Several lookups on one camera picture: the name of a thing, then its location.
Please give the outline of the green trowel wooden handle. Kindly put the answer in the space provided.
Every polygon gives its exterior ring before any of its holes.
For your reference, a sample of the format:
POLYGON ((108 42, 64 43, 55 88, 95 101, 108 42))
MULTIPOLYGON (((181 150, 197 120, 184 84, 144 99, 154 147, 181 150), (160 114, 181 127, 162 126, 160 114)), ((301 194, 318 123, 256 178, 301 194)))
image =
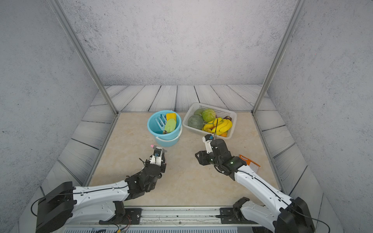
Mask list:
POLYGON ((169 134, 169 133, 173 132, 175 130, 175 128, 176 128, 176 121, 174 119, 170 119, 166 123, 165 130, 163 131, 163 134, 169 134))

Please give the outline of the light blue rake pale handle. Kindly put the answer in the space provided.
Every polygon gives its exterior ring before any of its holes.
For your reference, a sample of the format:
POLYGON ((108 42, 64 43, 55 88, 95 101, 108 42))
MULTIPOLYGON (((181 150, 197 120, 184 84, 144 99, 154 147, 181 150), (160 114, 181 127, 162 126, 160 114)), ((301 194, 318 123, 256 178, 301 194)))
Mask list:
POLYGON ((166 119, 165 115, 161 114, 159 117, 157 117, 155 119, 155 121, 156 121, 158 127, 160 128, 160 130, 164 131, 166 123, 167 123, 167 119, 166 119))

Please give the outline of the yellow shovel blue-tipped handle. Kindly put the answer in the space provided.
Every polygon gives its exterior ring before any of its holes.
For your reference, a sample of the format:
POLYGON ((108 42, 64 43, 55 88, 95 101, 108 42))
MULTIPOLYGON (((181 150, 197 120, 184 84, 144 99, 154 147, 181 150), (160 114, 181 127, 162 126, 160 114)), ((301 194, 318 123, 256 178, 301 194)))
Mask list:
POLYGON ((169 121, 170 119, 174 119, 177 121, 177 114, 176 113, 167 113, 166 114, 166 120, 169 121))

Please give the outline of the pink spray bottle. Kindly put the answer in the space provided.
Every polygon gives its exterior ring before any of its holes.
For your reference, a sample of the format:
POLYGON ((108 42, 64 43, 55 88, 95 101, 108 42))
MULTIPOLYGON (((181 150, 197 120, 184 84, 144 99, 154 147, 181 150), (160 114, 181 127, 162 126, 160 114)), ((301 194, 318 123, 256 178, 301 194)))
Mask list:
POLYGON ((151 145, 151 147, 153 148, 154 151, 158 151, 159 154, 162 154, 162 153, 166 153, 167 150, 164 149, 163 147, 160 147, 158 145, 151 145))

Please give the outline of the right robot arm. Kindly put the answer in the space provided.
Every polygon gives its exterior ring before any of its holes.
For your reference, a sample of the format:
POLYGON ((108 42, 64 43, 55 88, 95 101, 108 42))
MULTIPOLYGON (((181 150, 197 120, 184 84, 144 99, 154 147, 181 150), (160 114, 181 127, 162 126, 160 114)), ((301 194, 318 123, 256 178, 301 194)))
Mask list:
POLYGON ((304 200, 293 199, 274 188, 245 160, 232 156, 224 140, 206 135, 203 142, 206 150, 195 154, 199 164, 213 165, 219 173, 247 188, 263 203, 259 206, 243 197, 233 205, 231 218, 238 223, 255 222, 273 233, 315 232, 314 221, 304 200))

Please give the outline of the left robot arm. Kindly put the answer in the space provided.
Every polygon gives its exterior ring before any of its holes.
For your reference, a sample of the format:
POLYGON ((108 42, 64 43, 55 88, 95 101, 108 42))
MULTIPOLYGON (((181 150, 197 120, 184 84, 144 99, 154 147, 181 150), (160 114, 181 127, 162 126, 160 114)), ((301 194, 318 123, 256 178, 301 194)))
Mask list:
POLYGON ((126 210, 124 201, 154 190, 166 163, 146 161, 142 171, 117 183, 83 187, 64 182, 38 200, 37 233, 51 233, 67 223, 97 220, 101 225, 129 225, 139 220, 139 209, 126 210))

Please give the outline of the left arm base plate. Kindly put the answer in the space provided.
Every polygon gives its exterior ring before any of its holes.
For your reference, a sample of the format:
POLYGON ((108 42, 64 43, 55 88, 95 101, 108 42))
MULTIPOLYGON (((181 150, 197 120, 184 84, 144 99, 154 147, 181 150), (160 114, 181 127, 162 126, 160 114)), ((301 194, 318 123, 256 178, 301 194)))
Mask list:
POLYGON ((100 225, 139 225, 142 209, 125 208, 115 211, 115 215, 107 221, 100 220, 100 225))

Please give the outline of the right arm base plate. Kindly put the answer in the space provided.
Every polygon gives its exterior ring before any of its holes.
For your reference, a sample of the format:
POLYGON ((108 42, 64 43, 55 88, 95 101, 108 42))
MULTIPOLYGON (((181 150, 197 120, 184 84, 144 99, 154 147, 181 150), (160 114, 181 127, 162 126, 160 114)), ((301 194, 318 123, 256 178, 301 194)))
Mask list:
POLYGON ((233 207, 220 208, 220 214, 216 215, 220 219, 221 224, 255 224, 255 222, 247 220, 239 213, 239 209, 233 207))

